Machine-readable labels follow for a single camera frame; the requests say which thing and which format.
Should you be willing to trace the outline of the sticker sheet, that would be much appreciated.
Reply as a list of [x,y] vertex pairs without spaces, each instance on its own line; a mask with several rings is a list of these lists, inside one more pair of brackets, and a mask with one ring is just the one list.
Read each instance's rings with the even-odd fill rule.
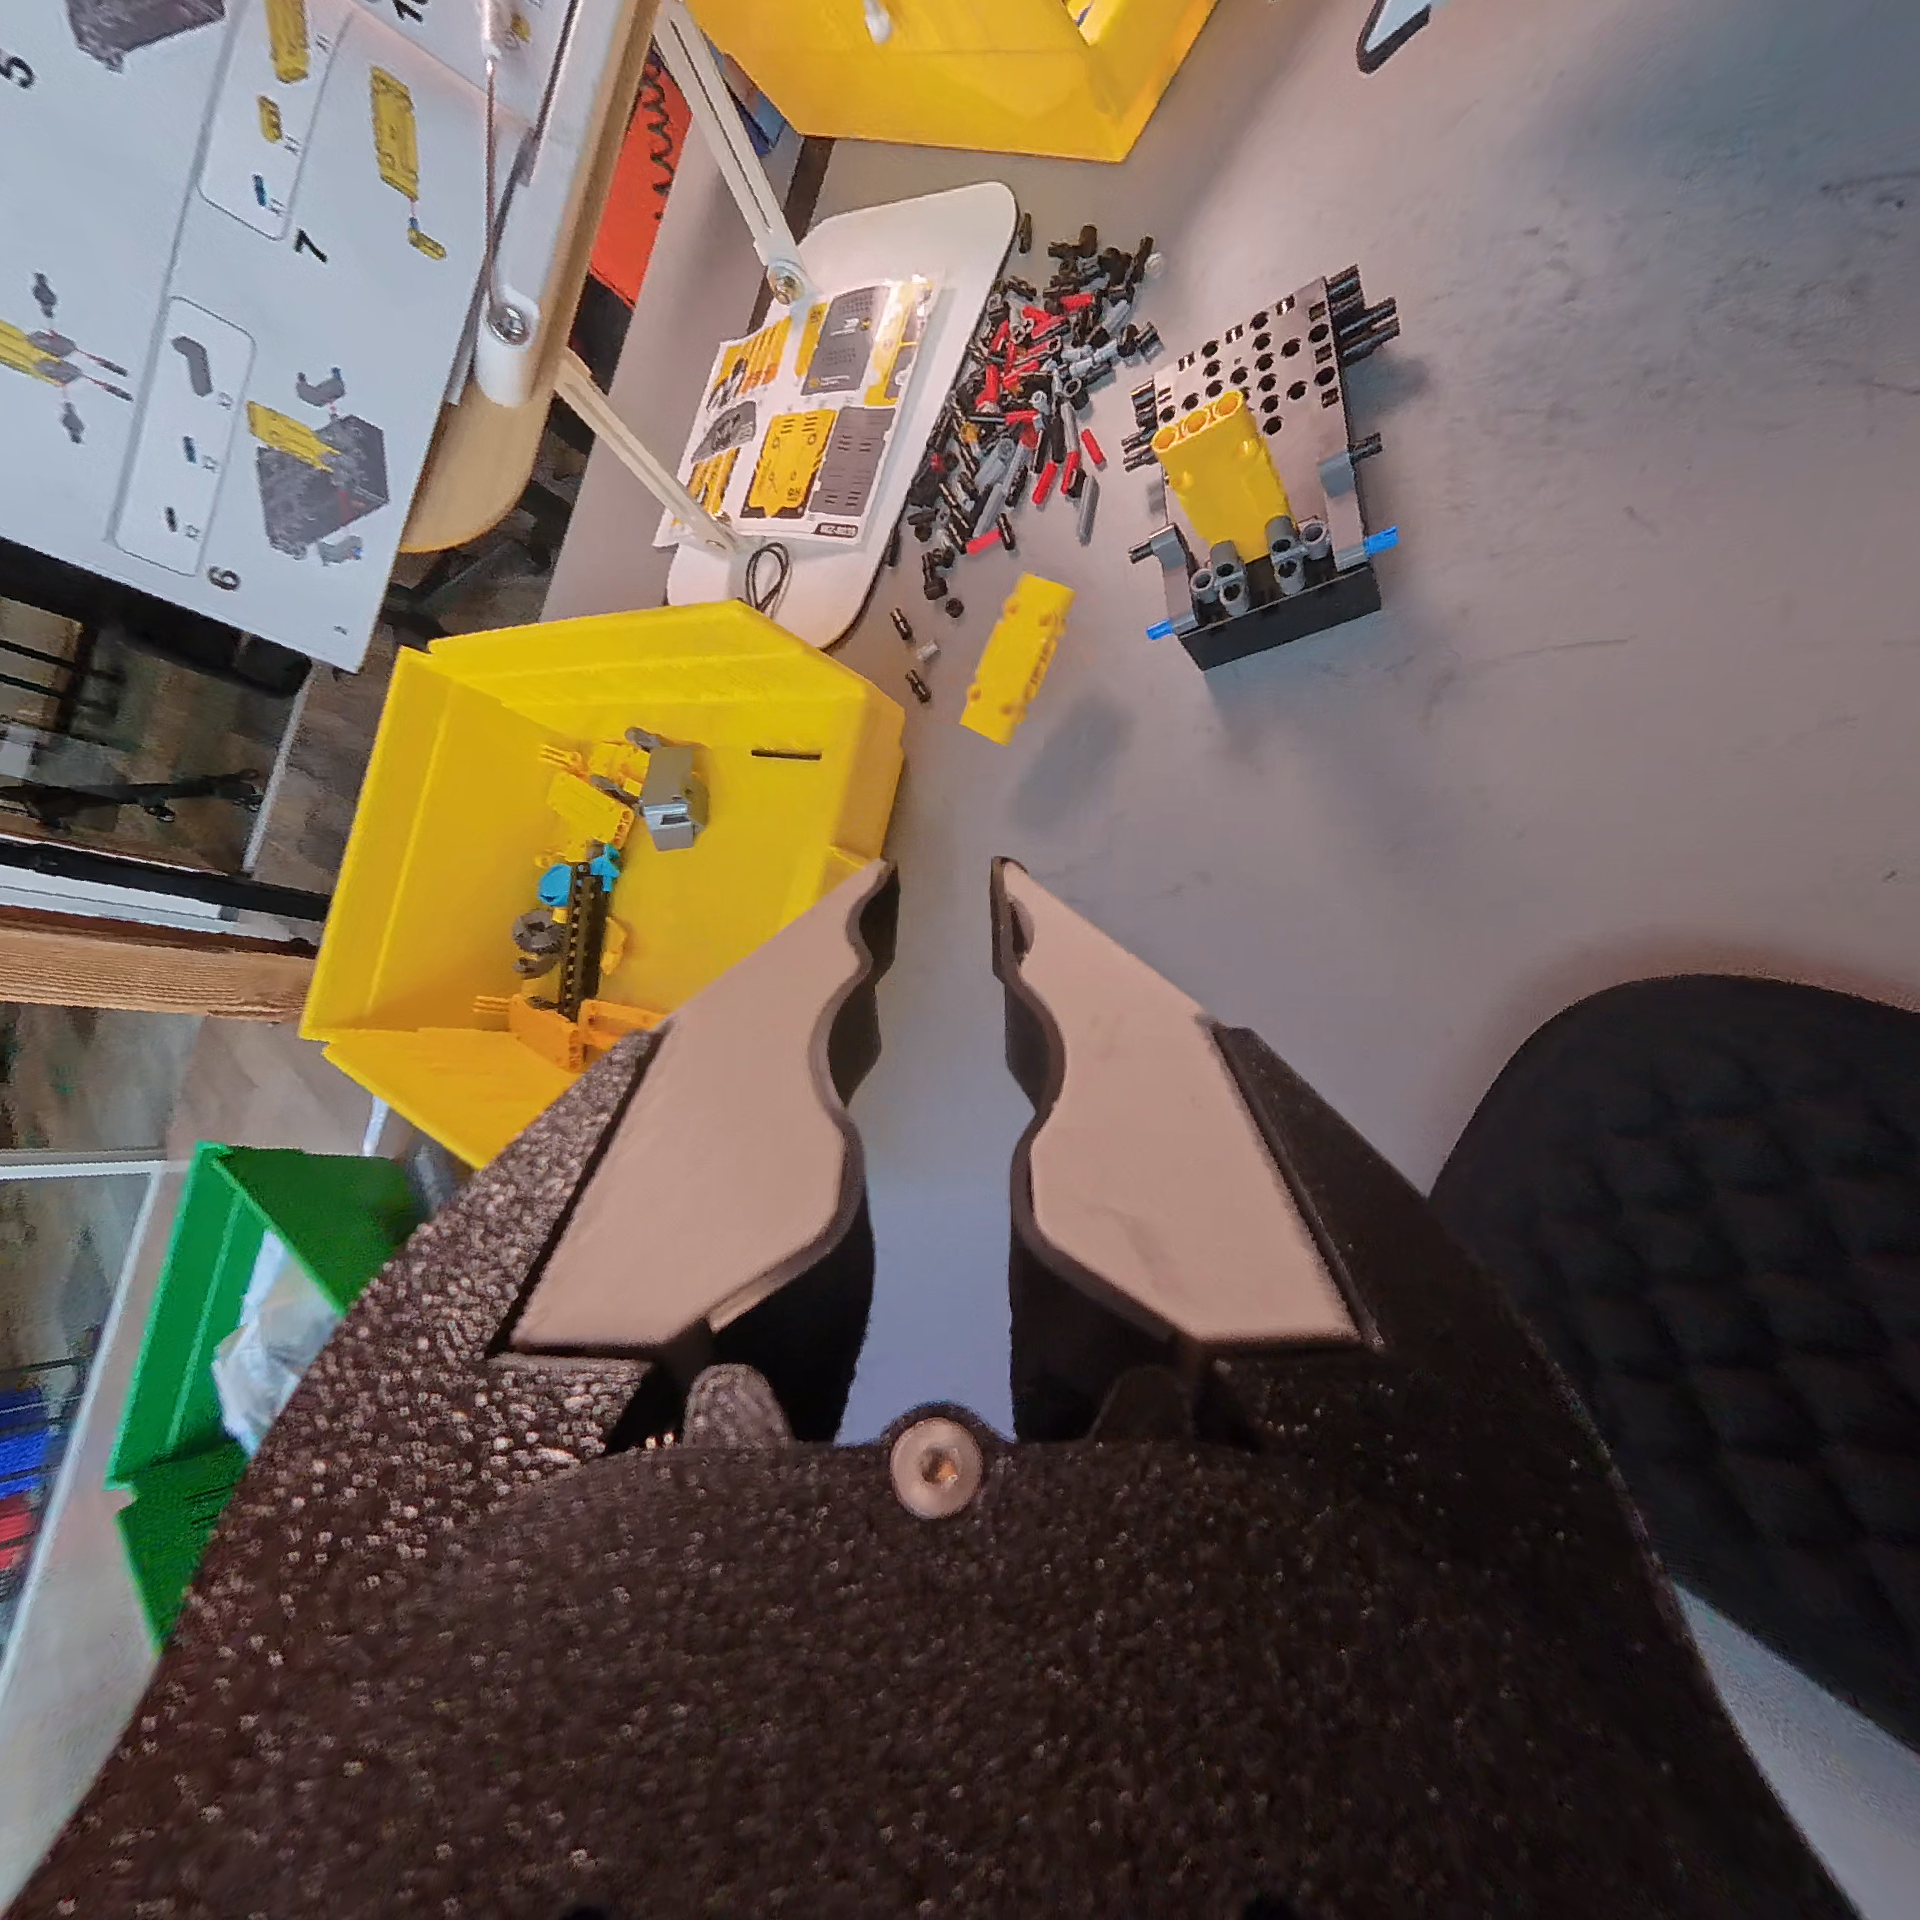
[[941,291],[937,276],[853,283],[721,342],[681,485],[747,538],[861,541]]

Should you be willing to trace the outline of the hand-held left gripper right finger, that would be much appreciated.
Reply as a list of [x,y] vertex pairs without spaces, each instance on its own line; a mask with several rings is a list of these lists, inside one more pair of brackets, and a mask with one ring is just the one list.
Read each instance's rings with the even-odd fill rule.
[[1031,1118],[1018,1239],[1046,1275],[1201,1351],[1358,1345],[1346,1296],[1201,999],[1031,871],[991,866],[1007,1063]]

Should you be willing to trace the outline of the white stand base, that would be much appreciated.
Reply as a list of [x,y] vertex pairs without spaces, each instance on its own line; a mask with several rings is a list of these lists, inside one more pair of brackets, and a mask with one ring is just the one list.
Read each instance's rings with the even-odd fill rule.
[[696,529],[670,508],[654,538],[658,545],[676,545],[667,583],[670,606],[747,598],[753,553],[778,545],[786,553],[786,576],[771,616],[821,649],[837,646],[850,633],[877,583],[886,541],[903,511],[927,438],[958,379],[964,349],[1013,245],[1014,225],[1018,202],[1013,192],[1000,183],[976,183],[841,215],[803,239],[800,259],[813,293],[798,305],[828,296],[841,285],[886,276],[937,276],[944,283],[897,438],[880,468],[877,516],[850,545],[747,538],[721,521],[740,541],[740,552],[721,553],[697,543]]

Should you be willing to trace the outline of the green storage bin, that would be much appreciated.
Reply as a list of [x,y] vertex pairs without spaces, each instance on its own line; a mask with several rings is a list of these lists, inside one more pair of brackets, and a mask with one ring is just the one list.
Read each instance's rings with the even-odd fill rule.
[[196,1148],[106,1475],[156,1645],[268,1425],[418,1222],[393,1159]]

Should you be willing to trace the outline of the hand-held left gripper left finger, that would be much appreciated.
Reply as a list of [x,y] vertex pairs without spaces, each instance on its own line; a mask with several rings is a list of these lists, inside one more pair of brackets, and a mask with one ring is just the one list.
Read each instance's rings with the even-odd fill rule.
[[861,866],[650,1035],[518,1308],[518,1353],[660,1353],[847,1243],[867,1195],[850,1101],[880,1056],[897,918],[894,866]]

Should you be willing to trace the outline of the yellow lego panel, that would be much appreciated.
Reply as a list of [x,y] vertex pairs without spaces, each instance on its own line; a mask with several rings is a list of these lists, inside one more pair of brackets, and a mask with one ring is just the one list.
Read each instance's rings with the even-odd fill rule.
[[981,651],[961,726],[1008,746],[1066,633],[1076,589],[1024,573]]

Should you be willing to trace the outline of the metal gooseneck page holder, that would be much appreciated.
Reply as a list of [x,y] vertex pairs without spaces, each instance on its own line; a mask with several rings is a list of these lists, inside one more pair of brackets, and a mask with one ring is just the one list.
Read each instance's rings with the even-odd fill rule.
[[477,39],[483,53],[483,323],[504,345],[520,345],[526,323],[500,279],[500,232],[537,79],[536,26],[520,2],[477,2]]

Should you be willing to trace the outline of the black lego model yellow beam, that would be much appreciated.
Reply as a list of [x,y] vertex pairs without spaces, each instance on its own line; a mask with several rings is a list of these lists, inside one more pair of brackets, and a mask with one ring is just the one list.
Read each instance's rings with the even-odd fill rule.
[[1358,265],[1267,301],[1136,392],[1128,466],[1150,475],[1150,535],[1128,561],[1201,671],[1337,632],[1384,606],[1367,562],[1353,371],[1397,341],[1397,302]]

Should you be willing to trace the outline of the white document stand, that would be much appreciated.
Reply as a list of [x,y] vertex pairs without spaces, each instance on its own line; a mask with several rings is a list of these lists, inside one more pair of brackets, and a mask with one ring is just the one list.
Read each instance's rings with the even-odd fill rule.
[[531,481],[546,412],[563,399],[710,552],[740,541],[676,481],[573,352],[573,323],[650,49],[660,52],[696,132],[754,239],[774,301],[813,293],[800,243],[753,149],[734,95],[683,2],[566,2],[553,56],[513,33],[513,2],[481,2],[483,49],[483,265],[473,302],[466,382],[441,426],[407,521],[407,549],[473,541],[504,521]]

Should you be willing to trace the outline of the open lego instruction manual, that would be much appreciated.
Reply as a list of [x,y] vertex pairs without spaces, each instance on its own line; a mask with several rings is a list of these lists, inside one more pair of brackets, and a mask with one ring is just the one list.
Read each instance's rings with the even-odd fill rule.
[[466,335],[418,2],[3,5],[3,538],[358,668]]

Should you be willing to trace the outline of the yellow storage bin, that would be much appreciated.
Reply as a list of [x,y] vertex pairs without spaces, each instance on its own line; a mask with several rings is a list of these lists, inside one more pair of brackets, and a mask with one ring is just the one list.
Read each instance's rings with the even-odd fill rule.
[[806,138],[1118,162],[1211,2],[688,2]]
[[[404,653],[300,1032],[470,1165],[883,851],[903,709],[766,613],[611,611]],[[541,879],[618,855],[587,1035],[518,971]]]

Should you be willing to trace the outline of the heap of yellow lego parts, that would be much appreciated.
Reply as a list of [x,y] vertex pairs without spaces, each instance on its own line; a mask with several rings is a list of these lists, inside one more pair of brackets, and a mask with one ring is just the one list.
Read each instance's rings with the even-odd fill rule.
[[473,1009],[504,1025],[544,1063],[581,1075],[611,1042],[660,1025],[658,1012],[610,996],[633,932],[616,891],[637,851],[688,851],[710,826],[700,749],[691,741],[626,729],[587,749],[537,749],[558,839],[537,856],[536,902],[513,922],[513,993],[481,993]]

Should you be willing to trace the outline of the pile of loose lego pieces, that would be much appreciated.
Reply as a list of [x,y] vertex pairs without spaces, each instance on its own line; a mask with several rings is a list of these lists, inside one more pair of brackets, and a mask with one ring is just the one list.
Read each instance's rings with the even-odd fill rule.
[[953,573],[964,561],[1018,552],[1024,506],[1091,506],[1091,476],[1106,466],[1091,398],[1163,349],[1157,325],[1140,321],[1144,285],[1160,272],[1153,233],[1121,245],[1094,225],[1050,243],[1037,263],[1036,223],[1018,215],[883,549],[890,568],[917,562],[933,608],[964,613]]

